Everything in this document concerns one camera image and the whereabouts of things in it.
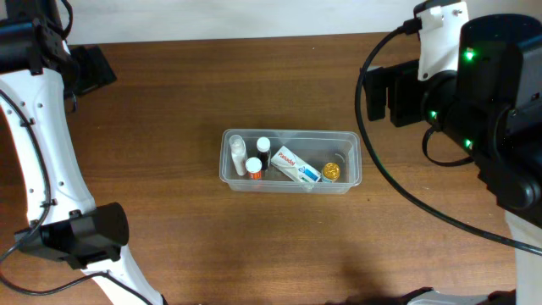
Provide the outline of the gold lid small jar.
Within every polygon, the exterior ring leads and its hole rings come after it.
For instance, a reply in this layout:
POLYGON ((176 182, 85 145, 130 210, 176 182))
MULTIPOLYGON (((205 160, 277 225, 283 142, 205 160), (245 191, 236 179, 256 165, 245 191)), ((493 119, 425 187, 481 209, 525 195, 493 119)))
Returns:
POLYGON ((340 178, 340 166, 336 163, 327 163, 321 170, 322 182, 335 183, 340 178))

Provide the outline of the white lotion bottle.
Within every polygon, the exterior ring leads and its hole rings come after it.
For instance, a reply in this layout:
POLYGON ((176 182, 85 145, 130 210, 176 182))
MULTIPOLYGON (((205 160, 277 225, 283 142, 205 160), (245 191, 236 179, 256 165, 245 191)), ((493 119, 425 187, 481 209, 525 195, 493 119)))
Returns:
POLYGON ((243 138, 239 135, 233 135, 229 139, 230 155, 235 167, 235 171, 239 176, 244 176, 247 173, 246 161, 247 151, 246 144, 243 138))

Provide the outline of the orange tube white cap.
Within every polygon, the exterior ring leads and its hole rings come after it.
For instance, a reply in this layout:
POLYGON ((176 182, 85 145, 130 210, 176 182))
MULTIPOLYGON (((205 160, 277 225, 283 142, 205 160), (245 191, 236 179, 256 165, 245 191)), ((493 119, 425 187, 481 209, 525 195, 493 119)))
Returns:
POLYGON ((252 157, 246 161, 246 171, 249 174, 251 180, 262 179, 263 164, 257 157, 252 157))

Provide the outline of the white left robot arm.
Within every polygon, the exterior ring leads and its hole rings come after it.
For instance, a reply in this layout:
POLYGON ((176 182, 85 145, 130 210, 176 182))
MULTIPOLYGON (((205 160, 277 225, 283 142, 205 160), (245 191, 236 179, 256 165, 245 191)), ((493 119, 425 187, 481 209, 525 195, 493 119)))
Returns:
POLYGON ((115 304, 162 304, 133 259, 125 211, 98 206, 80 172, 64 103, 113 83, 98 47, 69 47, 72 25, 53 0, 1 4, 1 110, 27 191, 28 227, 14 250, 66 263, 115 304))

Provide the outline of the dark bottle white cap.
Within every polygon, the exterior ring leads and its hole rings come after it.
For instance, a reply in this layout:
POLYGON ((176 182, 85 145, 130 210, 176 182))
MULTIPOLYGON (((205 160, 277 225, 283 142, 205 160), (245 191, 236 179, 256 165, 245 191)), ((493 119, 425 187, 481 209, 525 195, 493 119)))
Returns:
POLYGON ((262 163, 262 171, 268 170, 271 159, 271 144, 267 137, 257 140, 257 157, 262 163))

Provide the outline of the white Panadol box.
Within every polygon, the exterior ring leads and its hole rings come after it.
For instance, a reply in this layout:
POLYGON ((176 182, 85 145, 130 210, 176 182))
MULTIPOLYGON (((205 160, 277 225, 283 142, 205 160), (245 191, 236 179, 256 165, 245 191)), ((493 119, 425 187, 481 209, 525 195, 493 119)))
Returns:
POLYGON ((313 166, 295 155, 286 146, 282 146, 273 155, 271 164, 293 181, 317 183, 321 180, 321 174, 313 166))

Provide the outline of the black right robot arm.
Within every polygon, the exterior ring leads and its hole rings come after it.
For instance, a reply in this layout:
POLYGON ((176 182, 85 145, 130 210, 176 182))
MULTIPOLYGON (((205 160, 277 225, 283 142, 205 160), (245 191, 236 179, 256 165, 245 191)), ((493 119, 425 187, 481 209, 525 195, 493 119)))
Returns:
POLYGON ((478 167, 506 212, 511 236, 434 211, 474 236, 513 247, 517 287, 486 296, 448 296, 422 288, 401 304, 538 304, 541 301, 541 24, 528 15, 470 19, 463 1, 427 1, 395 30, 417 34, 417 60, 361 67, 358 122, 390 114, 397 126, 419 121, 450 137, 478 167))

